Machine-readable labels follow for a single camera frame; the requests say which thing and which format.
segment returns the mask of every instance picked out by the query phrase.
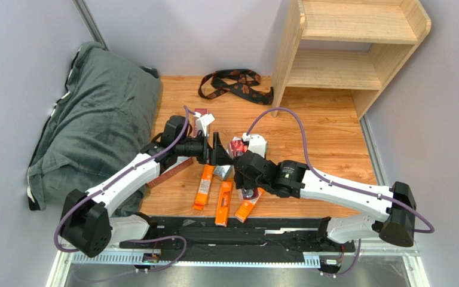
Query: wooden shelf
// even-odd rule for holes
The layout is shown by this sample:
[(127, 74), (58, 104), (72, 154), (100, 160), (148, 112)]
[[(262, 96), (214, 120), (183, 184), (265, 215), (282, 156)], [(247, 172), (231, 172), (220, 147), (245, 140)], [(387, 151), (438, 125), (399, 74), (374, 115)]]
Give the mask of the wooden shelf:
[(313, 50), (297, 51), (286, 86), (381, 89), (368, 53)]
[(304, 1), (302, 39), (385, 44), (418, 42), (400, 6)]

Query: wooden floor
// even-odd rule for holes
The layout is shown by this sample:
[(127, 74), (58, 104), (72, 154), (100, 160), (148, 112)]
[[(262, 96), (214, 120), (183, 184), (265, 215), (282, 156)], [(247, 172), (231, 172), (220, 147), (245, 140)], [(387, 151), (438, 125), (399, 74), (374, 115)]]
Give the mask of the wooden floor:
[[(172, 115), (184, 115), (183, 105), (191, 110), (207, 108), (216, 118), (210, 131), (218, 131), (224, 146), (234, 137), (242, 136), (253, 120), (270, 106), (261, 106), (227, 93), (213, 100), (198, 96), (201, 77), (163, 77), (164, 90), (153, 135), (161, 132)], [(257, 90), (268, 90), (270, 78), (264, 77)], [(205, 90), (212, 88), (205, 85)], [(349, 91), (287, 88), (282, 106), (298, 114), (306, 129), (311, 163), (335, 176), (365, 184), (376, 184), (357, 115)], [(268, 141), (267, 159), (305, 162), (301, 134), (296, 121), (287, 113), (265, 116), (253, 130)], [(195, 162), (174, 177), (151, 189), (140, 211), (147, 215), (215, 216), (221, 180), (210, 187), (204, 210), (192, 208), (203, 166)], [(241, 201), (236, 191), (231, 200), (230, 216)], [(318, 200), (280, 199), (266, 193), (251, 217), (345, 217), (354, 210)]]

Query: label on orange box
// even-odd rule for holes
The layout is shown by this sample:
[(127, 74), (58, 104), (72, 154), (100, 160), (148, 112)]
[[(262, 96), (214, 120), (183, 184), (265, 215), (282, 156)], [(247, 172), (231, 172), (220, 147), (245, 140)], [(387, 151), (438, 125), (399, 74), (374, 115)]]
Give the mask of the label on orange box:
[(215, 166), (209, 166), (205, 164), (203, 168), (203, 174), (201, 176), (200, 187), (198, 193), (196, 194), (196, 199), (194, 200), (194, 205), (192, 208), (197, 210), (203, 210), (208, 201), (208, 192), (210, 190), (210, 183), (212, 182), (213, 169)]
[(217, 204), (217, 212), (215, 213), (215, 225), (228, 226), (228, 214), (230, 213), (231, 191), (233, 183), (223, 181), (221, 191), (219, 193), (219, 201)]
[(252, 212), (258, 200), (261, 198), (265, 191), (261, 188), (258, 188), (258, 192), (259, 195), (257, 198), (244, 200), (244, 203), (242, 203), (240, 208), (237, 210), (237, 213), (235, 213), (235, 216), (239, 221), (245, 222), (245, 220), (247, 219), (247, 217), (249, 217), (250, 213)]

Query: pillow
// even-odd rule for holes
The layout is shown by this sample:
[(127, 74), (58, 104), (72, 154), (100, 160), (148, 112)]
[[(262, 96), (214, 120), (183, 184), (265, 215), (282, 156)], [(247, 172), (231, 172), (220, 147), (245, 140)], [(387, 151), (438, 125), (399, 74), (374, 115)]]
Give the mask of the pillow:
[[(156, 70), (140, 68), (104, 50), (81, 46), (65, 87), (46, 122), (27, 171), (31, 210), (63, 205), (73, 189), (85, 191), (125, 167), (149, 143), (162, 90)], [(135, 213), (136, 192), (116, 211)]]

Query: wall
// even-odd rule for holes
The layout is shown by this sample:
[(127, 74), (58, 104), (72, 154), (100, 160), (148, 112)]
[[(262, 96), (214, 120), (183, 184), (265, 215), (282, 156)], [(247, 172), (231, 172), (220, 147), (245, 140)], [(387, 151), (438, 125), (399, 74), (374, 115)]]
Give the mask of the wall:
[(44, 286), (59, 210), (31, 212), (26, 168), (69, 65), (91, 40), (71, 1), (0, 1), (0, 286)]
[(271, 75), (289, 0), (86, 0), (108, 48), (163, 75)]
[(431, 286), (459, 286), (459, 1), (421, 2), (431, 33), (368, 118), (389, 184), (410, 184), (437, 228), (416, 235)]

